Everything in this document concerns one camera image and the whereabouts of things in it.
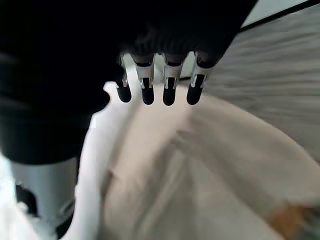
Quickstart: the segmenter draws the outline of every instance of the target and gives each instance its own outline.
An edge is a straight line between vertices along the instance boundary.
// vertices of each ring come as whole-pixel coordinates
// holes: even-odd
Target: robotic hand
[[[152,14],[137,14],[136,1],[0,1],[0,147],[17,205],[43,236],[60,239],[72,222],[84,139],[92,115],[110,100],[105,82],[116,82],[123,102],[131,99],[119,56],[131,54],[151,105],[154,56],[163,54],[170,106],[184,59],[195,52],[186,96],[194,105],[256,0],[201,3],[186,17],[180,6],[163,14],[145,5]],[[132,25],[123,29],[123,22]]]

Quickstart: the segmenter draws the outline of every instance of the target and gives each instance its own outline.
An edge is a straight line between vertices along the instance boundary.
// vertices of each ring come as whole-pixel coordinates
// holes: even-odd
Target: gray wooden floor
[[[239,34],[205,92],[279,128],[320,162],[320,4]]]

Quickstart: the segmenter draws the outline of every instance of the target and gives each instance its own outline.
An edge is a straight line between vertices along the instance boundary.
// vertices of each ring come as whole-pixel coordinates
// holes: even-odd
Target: white wall
[[[303,2],[306,2],[306,0],[258,0],[243,26],[252,24]]]

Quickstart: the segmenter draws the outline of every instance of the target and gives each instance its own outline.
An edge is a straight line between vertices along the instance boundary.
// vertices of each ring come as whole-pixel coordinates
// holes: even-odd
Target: crumpled fabric
[[[108,240],[280,240],[267,218],[320,203],[320,168],[286,134],[215,97],[141,105],[110,167]]]

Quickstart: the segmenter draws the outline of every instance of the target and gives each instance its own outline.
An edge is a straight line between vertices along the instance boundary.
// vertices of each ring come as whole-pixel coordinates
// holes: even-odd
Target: robotic finger
[[[186,56],[186,54],[176,56],[164,54],[163,103],[167,106],[171,106],[175,102],[176,88]]]
[[[155,55],[149,54],[138,56],[131,54],[134,62],[138,79],[141,85],[142,100],[144,104],[151,105],[155,100],[154,95],[154,72],[155,72]]]
[[[195,56],[191,73],[191,82],[186,96],[186,100],[190,105],[195,105],[199,102],[205,83],[215,66],[214,62],[210,61],[209,58],[204,57],[204,55],[205,54],[199,52]]]
[[[125,66],[123,56],[119,56],[119,58],[117,59],[117,63],[120,66],[122,66],[122,68],[124,69],[124,73],[123,73],[121,80],[115,81],[116,90],[118,92],[118,96],[119,96],[120,100],[124,103],[128,103],[128,102],[130,102],[132,96],[131,96],[131,91],[130,91],[130,87],[129,87],[129,83],[128,83],[126,66]]]

